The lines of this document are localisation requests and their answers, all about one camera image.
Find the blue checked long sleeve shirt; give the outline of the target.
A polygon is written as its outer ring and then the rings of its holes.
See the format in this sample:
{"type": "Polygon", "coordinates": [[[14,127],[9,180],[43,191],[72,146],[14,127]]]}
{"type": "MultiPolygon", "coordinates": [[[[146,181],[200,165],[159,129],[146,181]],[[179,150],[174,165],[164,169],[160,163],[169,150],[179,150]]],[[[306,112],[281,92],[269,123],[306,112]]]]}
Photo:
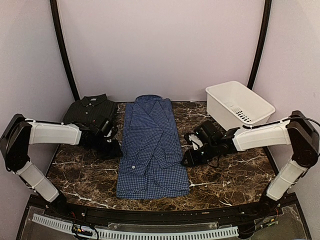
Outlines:
{"type": "Polygon", "coordinates": [[[117,198],[154,200],[189,194],[170,99],[141,95],[126,104],[121,150],[117,198]]]}

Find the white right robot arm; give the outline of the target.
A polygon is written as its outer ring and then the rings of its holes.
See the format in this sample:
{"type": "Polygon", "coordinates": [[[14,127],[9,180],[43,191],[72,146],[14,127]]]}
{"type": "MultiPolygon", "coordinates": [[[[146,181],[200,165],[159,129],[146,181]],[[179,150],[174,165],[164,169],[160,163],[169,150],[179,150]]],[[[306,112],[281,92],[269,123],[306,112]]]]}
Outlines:
{"type": "Polygon", "coordinates": [[[185,167],[205,165],[222,156],[256,148],[271,149],[279,173],[265,190],[265,198],[255,205],[255,213],[266,217],[280,198],[313,167],[320,158],[320,134],[316,120],[300,110],[290,116],[260,125],[242,125],[225,132],[207,120],[186,133],[191,148],[182,158],[185,167]]]}

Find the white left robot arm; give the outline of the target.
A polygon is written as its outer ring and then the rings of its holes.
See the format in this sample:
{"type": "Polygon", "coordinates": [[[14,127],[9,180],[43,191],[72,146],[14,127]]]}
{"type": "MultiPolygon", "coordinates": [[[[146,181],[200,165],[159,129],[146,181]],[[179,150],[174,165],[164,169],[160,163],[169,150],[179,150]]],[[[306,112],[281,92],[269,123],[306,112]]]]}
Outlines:
{"type": "Polygon", "coordinates": [[[81,146],[94,150],[101,159],[119,158],[122,156],[122,151],[115,139],[117,131],[117,128],[109,123],[98,128],[76,121],[40,121],[17,113],[11,118],[0,137],[0,152],[8,172],[17,175],[51,204],[51,210],[58,217],[67,218],[71,208],[65,203],[64,194],[33,162],[31,149],[37,145],[81,146]]]}

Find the black striped folded shirt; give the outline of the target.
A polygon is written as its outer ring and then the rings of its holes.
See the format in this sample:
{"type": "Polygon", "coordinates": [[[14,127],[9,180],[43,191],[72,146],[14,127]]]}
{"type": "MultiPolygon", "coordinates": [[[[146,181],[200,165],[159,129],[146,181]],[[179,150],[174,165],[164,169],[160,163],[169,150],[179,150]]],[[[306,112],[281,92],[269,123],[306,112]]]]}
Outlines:
{"type": "Polygon", "coordinates": [[[65,124],[81,123],[101,127],[112,121],[117,109],[117,103],[109,100],[106,94],[84,96],[70,105],[62,121],[65,124]]]}

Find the white plastic basket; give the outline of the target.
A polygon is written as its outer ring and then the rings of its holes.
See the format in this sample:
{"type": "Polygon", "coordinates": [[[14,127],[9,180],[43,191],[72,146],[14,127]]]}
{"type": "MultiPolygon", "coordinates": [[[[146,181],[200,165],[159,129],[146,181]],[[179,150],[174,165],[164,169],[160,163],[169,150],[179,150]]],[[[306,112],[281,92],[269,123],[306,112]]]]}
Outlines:
{"type": "Polygon", "coordinates": [[[225,130],[265,124],[275,107],[238,81],[206,89],[206,111],[225,130]]]}

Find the black front table rail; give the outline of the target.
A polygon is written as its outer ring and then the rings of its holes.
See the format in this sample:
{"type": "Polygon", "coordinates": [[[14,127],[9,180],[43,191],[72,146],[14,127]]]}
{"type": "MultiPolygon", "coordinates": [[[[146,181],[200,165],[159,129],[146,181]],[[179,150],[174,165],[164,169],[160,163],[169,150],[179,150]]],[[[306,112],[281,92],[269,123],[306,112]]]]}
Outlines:
{"type": "Polygon", "coordinates": [[[50,216],[67,217],[78,223],[106,226],[109,223],[146,224],[146,225],[182,225],[217,222],[219,225],[252,225],[261,217],[254,214],[258,202],[236,206],[188,211],[133,211],[90,207],[66,203],[66,214],[58,214],[52,210],[41,197],[31,195],[28,203],[44,210],[50,216]]]}

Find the black left frame post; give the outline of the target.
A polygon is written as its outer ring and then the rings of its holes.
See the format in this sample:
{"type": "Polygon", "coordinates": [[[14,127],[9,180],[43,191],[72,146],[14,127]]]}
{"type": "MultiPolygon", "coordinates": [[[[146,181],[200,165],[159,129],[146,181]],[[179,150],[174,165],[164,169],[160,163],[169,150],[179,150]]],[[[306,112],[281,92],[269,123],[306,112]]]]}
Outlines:
{"type": "Polygon", "coordinates": [[[52,20],[53,20],[53,25],[54,25],[54,30],[55,30],[55,35],[59,47],[59,52],[60,56],[62,59],[64,71],[67,77],[68,85],[71,90],[73,99],[75,101],[80,99],[80,95],[76,86],[76,82],[73,76],[71,64],[69,61],[69,56],[67,53],[66,49],[66,44],[64,41],[64,35],[63,35],[63,30],[62,30],[62,25],[61,25],[61,19],[60,19],[60,14],[59,14],[59,9],[58,9],[58,1],[57,0],[50,0],[50,9],[51,9],[51,15],[52,15],[52,20]]]}

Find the black frame post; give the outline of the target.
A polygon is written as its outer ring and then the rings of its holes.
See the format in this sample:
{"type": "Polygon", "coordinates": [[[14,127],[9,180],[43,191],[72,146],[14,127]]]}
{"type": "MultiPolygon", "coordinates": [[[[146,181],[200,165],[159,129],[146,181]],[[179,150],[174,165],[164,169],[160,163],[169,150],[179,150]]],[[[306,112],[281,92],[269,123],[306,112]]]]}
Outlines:
{"type": "Polygon", "coordinates": [[[55,35],[59,47],[59,52],[60,56],[62,59],[64,71],[67,77],[68,85],[71,90],[73,99],[75,101],[80,99],[80,95],[76,86],[76,82],[73,76],[71,64],[69,61],[69,56],[67,53],[66,49],[66,44],[64,41],[64,35],[63,35],[63,30],[62,30],[62,25],[61,25],[61,19],[60,19],[60,14],[59,14],[59,9],[58,9],[58,1],[57,0],[50,0],[50,9],[51,9],[51,15],[52,15],[52,20],[53,20],[53,25],[54,25],[54,30],[55,30],[55,35]]]}
{"type": "Polygon", "coordinates": [[[268,31],[271,8],[272,8],[272,0],[265,0],[256,51],[255,51],[250,75],[248,78],[248,82],[246,85],[246,87],[250,90],[253,90],[254,88],[257,73],[259,70],[259,66],[260,66],[260,62],[261,62],[261,58],[264,50],[265,40],[267,36],[267,31],[268,31]]]}

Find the black right frame post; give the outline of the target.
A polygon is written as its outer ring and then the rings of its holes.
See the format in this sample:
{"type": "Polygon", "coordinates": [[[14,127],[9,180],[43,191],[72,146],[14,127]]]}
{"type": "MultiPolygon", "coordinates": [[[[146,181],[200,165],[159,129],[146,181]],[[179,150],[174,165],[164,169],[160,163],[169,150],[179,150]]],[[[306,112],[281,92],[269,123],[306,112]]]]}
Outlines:
{"type": "Polygon", "coordinates": [[[267,31],[268,31],[271,8],[272,8],[272,0],[265,0],[256,51],[255,51],[250,75],[248,78],[248,82],[246,85],[246,87],[250,90],[253,90],[254,88],[257,73],[259,70],[259,66],[260,66],[260,62],[261,62],[261,58],[264,50],[265,40],[267,36],[267,31]]]}

